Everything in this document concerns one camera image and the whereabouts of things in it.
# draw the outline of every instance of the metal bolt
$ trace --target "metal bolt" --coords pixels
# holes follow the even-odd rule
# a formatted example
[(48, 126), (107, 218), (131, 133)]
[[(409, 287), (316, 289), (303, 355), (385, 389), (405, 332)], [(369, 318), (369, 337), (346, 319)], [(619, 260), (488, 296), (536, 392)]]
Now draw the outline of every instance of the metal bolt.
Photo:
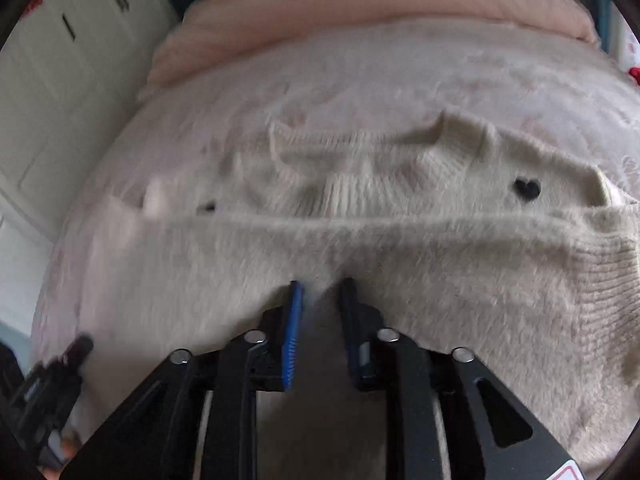
[(394, 341), (398, 341), (398, 339), (400, 339), (400, 334), (393, 328), (381, 328), (380, 330), (378, 330), (378, 339), (380, 339), (380, 341), (384, 341), (385, 343), (393, 343)]
[(267, 341), (267, 335), (262, 330), (249, 330), (244, 334), (244, 340), (252, 345), (257, 345)]
[(459, 363), (470, 363), (475, 357), (469, 348), (464, 348), (463, 346), (455, 348), (451, 355)]
[(169, 359), (171, 359), (171, 362), (174, 365), (184, 365), (189, 362), (189, 359), (191, 359), (191, 352), (185, 349), (175, 350), (172, 352)]

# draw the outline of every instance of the white sticker with red border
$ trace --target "white sticker with red border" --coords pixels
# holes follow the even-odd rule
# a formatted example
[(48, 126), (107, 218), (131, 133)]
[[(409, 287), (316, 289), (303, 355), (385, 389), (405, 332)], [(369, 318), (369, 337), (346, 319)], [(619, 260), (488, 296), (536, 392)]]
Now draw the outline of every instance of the white sticker with red border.
[(577, 464), (569, 460), (546, 480), (584, 480)]

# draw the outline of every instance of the cabinet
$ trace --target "cabinet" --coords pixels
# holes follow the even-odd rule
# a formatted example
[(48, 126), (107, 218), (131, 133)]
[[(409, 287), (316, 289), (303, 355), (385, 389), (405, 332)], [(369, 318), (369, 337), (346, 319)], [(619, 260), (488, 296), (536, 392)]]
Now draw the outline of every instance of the cabinet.
[(136, 109), (168, 0), (35, 0), (0, 54), (0, 321), (30, 332), (66, 212)]

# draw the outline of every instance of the blue floor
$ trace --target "blue floor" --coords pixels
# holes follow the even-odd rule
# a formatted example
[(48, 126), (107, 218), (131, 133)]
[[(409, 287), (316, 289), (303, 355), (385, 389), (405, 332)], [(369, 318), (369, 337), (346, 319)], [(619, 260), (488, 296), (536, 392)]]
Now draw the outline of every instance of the blue floor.
[(30, 369), (29, 352), (31, 351), (31, 342), (27, 336), (0, 323), (0, 341), (14, 351), (20, 368), (23, 373), (26, 373)]

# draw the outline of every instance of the beige sweater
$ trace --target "beige sweater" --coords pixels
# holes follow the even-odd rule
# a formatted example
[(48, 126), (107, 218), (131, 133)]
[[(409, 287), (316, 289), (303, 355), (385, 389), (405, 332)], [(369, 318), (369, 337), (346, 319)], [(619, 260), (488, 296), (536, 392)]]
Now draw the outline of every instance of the beige sweater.
[[(297, 379), (260, 396), (261, 477), (383, 478), (383, 397), (351, 387), (335, 304), (351, 275), (425, 348), (474, 348), (587, 473), (606, 465), (640, 415), (640, 206), (597, 168), (451, 115), (417, 136), (293, 137), (159, 177), (145, 211), (106, 200), (79, 312), (84, 436), (172, 349), (220, 348), (298, 279)], [(216, 211), (194, 214), (203, 200)]]

